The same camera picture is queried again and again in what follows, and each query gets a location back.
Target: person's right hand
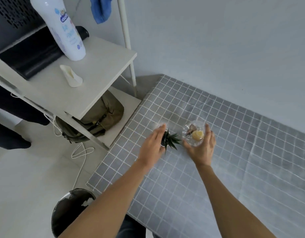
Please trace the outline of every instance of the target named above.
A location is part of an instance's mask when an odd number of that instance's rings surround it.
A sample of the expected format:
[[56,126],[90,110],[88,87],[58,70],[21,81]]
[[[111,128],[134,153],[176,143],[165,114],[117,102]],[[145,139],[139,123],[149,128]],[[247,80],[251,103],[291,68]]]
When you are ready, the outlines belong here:
[[205,124],[205,136],[202,143],[197,147],[191,147],[185,140],[183,146],[186,148],[189,156],[195,165],[211,166],[214,146],[216,145],[215,134],[211,131],[210,126]]

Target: blue cloth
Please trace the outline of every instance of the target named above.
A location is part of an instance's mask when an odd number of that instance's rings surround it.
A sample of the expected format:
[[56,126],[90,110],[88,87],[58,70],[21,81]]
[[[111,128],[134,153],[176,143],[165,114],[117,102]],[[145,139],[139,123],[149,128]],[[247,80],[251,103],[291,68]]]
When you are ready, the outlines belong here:
[[91,0],[91,10],[97,24],[108,20],[111,15],[112,0]]

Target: dark pants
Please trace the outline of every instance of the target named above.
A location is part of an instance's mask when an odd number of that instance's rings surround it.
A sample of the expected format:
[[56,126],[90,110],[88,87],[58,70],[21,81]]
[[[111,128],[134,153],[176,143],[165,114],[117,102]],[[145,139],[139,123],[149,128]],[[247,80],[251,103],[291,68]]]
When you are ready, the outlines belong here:
[[145,238],[146,237],[146,228],[131,218],[129,215],[126,215],[122,226],[119,229],[119,232],[116,238]]

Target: succulent plant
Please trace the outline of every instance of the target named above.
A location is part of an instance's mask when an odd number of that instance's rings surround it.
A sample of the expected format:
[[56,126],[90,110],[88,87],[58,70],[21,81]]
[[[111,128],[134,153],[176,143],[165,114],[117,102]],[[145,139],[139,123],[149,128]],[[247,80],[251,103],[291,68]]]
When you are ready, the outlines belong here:
[[167,146],[169,145],[170,148],[176,148],[174,144],[180,144],[179,141],[180,139],[177,138],[177,134],[170,135],[169,129],[164,132],[162,140],[161,140],[161,146],[164,146],[166,151],[167,151]]

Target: black trash bin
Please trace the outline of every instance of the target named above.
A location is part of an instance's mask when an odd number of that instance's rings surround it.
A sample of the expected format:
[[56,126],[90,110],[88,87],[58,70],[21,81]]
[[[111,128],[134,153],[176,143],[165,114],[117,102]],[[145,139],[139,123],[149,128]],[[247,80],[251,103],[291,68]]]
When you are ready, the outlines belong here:
[[52,213],[51,229],[54,237],[59,237],[93,200],[95,196],[86,189],[76,188],[68,192]]

